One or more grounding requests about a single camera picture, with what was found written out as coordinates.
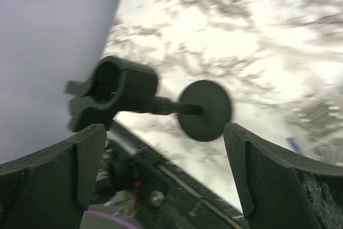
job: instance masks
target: phone holder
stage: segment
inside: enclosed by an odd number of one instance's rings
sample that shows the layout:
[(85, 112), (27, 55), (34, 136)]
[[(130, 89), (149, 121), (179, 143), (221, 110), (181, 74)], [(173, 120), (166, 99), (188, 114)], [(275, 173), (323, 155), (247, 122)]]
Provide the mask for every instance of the phone holder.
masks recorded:
[(209, 80), (187, 86), (178, 102), (155, 96), (158, 75), (148, 65), (115, 56), (100, 60), (86, 82), (69, 81), (65, 92), (72, 116), (69, 129), (78, 132), (93, 123), (110, 129), (113, 117), (121, 111), (177, 114), (182, 130), (192, 139), (209, 142), (220, 137), (231, 121), (232, 102), (226, 90)]

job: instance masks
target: gray wall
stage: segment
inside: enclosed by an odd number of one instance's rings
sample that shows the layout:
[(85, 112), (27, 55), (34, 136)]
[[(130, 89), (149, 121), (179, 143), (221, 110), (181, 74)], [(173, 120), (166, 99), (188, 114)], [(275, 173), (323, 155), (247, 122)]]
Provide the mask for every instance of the gray wall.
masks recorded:
[(120, 0), (0, 0), (0, 163), (70, 135), (67, 80), (101, 56)]

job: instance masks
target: black disc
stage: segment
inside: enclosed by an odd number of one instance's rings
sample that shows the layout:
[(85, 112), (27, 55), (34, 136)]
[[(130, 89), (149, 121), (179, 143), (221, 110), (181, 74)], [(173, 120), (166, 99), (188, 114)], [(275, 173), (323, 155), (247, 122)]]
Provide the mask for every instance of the black disc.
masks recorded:
[(179, 102), (200, 105), (200, 115), (178, 114), (182, 130), (199, 142), (210, 142), (219, 138), (225, 124), (232, 119), (232, 102), (226, 90), (209, 80), (199, 80), (187, 86)]

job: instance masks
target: table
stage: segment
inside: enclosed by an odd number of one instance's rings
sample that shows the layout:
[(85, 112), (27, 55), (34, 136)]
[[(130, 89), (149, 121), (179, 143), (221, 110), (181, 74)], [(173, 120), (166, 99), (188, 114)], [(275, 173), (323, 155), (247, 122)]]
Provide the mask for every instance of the table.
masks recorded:
[[(283, 117), (343, 69), (343, 0), (122, 0), (103, 56), (149, 64), (176, 99), (210, 79), (234, 100), (234, 122), (289, 148)], [(223, 139), (195, 142), (173, 116), (117, 119), (241, 209)]]

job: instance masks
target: metal bolt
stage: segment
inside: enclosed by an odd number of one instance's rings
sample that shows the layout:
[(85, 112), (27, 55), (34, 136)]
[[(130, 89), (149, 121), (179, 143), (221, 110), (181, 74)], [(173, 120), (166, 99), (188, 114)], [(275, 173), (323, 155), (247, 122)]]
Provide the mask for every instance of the metal bolt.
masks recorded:
[(165, 196), (159, 190), (155, 190), (150, 194), (150, 201), (153, 206), (161, 206), (164, 200)]

